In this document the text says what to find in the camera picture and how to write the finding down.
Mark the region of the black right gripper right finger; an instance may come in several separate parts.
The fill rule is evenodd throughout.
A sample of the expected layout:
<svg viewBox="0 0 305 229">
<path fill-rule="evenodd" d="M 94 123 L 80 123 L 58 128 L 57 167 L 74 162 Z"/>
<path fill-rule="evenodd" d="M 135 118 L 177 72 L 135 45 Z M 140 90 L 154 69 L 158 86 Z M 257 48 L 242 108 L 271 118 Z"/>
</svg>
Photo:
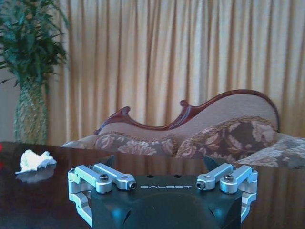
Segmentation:
<svg viewBox="0 0 305 229">
<path fill-rule="evenodd" d="M 241 222 L 250 212 L 251 203 L 257 198 L 258 172 L 250 166 L 242 165 L 239 168 L 228 163 L 219 164 L 211 157 L 204 157 L 208 173 L 197 177 L 196 188 L 200 191 L 212 190 L 218 183 L 220 190 L 225 194 L 234 194 L 242 191 Z"/>
</svg>

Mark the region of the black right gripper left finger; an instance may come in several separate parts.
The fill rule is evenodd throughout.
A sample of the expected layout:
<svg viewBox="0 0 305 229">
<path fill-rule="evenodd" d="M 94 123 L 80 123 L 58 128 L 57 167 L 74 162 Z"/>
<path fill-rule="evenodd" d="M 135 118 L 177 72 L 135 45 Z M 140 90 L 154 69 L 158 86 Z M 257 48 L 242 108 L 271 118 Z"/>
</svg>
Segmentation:
<svg viewBox="0 0 305 229">
<path fill-rule="evenodd" d="M 72 167 L 68 172 L 69 200 L 75 203 L 77 213 L 91 227 L 92 209 L 85 192 L 94 190 L 102 195 L 108 194 L 113 186 L 118 190 L 133 193 L 136 191 L 136 180 L 133 175 L 122 173 L 103 163 Z"/>
</svg>

